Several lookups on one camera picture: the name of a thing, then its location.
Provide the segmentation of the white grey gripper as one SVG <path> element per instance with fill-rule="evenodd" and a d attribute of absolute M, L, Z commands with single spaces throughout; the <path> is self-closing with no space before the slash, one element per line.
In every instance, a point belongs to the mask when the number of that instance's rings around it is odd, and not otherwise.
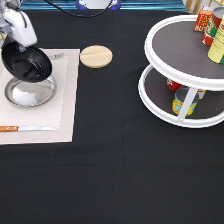
<path fill-rule="evenodd" d="M 28 15 L 21 10 L 23 0 L 0 0 L 0 33 L 24 47 L 37 43 Z"/>

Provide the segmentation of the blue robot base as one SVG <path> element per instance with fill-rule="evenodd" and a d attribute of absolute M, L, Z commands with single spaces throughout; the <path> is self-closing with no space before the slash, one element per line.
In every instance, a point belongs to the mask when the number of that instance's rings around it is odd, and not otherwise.
<path fill-rule="evenodd" d="M 51 2 L 66 10 L 104 9 L 109 3 L 121 10 L 167 10 L 185 11 L 185 0 L 23 0 L 22 8 L 48 10 Z"/>

